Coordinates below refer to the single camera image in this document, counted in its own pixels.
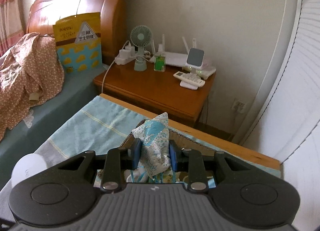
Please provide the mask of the blue silver brocade pouch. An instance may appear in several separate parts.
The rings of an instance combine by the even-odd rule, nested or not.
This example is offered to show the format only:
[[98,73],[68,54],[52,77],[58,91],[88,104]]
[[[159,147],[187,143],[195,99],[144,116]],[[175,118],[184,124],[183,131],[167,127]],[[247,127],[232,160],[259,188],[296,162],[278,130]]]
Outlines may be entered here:
[[126,182],[174,183],[175,174],[169,156],[169,128],[166,112],[147,119],[132,130],[135,138],[142,141],[142,153],[136,170],[125,170]]

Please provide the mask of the brown cardboard box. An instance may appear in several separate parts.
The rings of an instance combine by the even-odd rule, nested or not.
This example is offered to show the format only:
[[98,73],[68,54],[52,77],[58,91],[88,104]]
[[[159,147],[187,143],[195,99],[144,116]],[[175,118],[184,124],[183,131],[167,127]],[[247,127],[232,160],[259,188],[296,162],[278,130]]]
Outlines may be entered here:
[[202,151],[202,145],[175,130],[170,130],[158,120],[143,120],[115,150],[115,161],[121,171],[144,168],[145,171],[186,171],[191,150],[202,155],[205,169],[213,169],[225,158],[223,151]]

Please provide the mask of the wooden nightstand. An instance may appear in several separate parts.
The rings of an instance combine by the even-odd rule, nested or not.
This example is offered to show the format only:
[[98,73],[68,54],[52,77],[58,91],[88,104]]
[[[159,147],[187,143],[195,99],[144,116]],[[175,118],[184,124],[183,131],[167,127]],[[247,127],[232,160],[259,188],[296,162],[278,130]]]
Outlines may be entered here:
[[148,63],[145,71],[135,71],[134,62],[112,65],[110,70],[93,79],[99,92],[133,104],[157,115],[167,112],[170,119],[187,126],[199,121],[205,101],[212,88],[215,75],[204,87],[190,90],[180,86],[174,74],[181,69],[167,66],[164,72],[153,70]]

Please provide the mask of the teal bed sheet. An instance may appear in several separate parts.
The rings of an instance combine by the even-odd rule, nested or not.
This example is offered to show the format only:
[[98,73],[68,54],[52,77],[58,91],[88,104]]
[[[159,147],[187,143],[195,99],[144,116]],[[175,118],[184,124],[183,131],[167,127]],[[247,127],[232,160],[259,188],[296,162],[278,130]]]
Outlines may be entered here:
[[1,187],[11,178],[17,161],[34,152],[64,122],[90,102],[98,91],[93,79],[103,73],[100,65],[88,71],[65,75],[62,91],[44,104],[32,107],[27,116],[1,140]]

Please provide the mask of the white remote control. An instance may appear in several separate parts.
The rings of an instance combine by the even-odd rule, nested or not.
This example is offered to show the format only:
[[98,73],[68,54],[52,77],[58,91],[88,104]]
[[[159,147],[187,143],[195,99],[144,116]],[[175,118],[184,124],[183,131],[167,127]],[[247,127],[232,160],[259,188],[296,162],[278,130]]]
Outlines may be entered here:
[[176,72],[174,77],[196,87],[203,87],[205,85],[205,81],[193,73]]

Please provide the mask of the white smart display stand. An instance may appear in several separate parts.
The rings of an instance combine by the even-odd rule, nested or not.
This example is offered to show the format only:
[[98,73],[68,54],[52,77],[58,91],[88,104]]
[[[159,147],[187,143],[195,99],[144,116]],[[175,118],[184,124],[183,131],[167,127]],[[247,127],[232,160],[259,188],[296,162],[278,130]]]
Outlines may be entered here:
[[204,54],[204,50],[192,47],[188,52],[185,67],[190,68],[190,72],[196,74],[196,71],[203,67]]

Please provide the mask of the white wifi router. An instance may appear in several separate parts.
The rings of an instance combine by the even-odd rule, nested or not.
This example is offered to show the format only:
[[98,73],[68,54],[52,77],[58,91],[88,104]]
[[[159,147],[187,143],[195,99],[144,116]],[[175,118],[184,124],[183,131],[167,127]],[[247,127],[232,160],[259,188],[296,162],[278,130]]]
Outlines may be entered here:
[[175,53],[175,52],[165,52],[165,64],[170,66],[176,66],[176,67],[184,67],[187,62],[187,56],[189,53],[189,46],[186,42],[185,37],[182,37],[186,54],[183,53]]

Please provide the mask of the green small box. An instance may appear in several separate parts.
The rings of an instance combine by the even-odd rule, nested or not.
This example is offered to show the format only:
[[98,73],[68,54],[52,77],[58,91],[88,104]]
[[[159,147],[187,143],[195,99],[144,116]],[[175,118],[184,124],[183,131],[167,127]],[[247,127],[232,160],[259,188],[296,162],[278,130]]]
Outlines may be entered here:
[[165,71],[165,56],[163,56],[163,55],[155,56],[155,62],[154,62],[153,69],[158,72]]

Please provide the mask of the white power strip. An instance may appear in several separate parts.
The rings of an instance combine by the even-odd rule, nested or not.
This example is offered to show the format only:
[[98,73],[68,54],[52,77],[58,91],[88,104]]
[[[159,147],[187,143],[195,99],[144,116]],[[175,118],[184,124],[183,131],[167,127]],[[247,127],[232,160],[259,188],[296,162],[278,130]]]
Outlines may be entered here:
[[115,63],[117,65],[126,65],[135,60],[135,58],[135,47],[129,44],[119,51],[119,54],[115,58]]

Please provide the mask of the white louvered closet door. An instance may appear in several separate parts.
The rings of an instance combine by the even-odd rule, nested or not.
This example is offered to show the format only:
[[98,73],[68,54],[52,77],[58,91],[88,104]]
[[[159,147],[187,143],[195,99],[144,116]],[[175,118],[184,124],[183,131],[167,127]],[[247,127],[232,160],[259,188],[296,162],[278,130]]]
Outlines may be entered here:
[[272,58],[233,141],[280,162],[300,194],[293,225],[319,230],[319,0],[279,1]]

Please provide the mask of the yellow blue snack bag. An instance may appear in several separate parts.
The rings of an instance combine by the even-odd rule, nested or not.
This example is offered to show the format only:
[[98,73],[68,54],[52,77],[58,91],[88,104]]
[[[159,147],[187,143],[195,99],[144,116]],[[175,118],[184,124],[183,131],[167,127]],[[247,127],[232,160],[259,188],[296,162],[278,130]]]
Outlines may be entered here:
[[100,13],[72,15],[53,25],[56,52],[67,74],[102,64]]

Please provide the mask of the green desk fan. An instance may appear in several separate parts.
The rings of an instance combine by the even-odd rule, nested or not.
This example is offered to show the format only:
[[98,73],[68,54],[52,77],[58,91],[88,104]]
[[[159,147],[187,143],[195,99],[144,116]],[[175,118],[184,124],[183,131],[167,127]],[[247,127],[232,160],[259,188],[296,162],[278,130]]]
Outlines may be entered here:
[[152,31],[145,25],[139,25],[132,29],[130,33],[130,39],[134,46],[138,48],[137,56],[135,57],[134,70],[138,72],[145,71],[147,69],[146,59],[144,57],[144,51],[152,41]]

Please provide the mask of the wooden headboard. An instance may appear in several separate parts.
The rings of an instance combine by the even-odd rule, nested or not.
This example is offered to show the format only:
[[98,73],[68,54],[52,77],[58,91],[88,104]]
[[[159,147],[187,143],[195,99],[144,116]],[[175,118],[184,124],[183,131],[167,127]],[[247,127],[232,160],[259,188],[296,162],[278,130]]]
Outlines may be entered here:
[[102,60],[109,65],[127,36],[125,0],[36,0],[30,7],[26,32],[52,34],[57,20],[94,12],[101,16]]

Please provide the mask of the white wall socket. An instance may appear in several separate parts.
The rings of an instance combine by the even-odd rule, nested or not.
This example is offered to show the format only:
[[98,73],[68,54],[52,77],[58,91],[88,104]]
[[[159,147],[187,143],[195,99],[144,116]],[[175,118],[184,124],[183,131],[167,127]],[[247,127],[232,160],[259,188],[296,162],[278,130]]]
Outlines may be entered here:
[[233,101],[233,104],[231,106],[231,110],[236,112],[236,113],[244,113],[245,109],[246,109],[246,103],[240,101],[239,99],[235,99]]

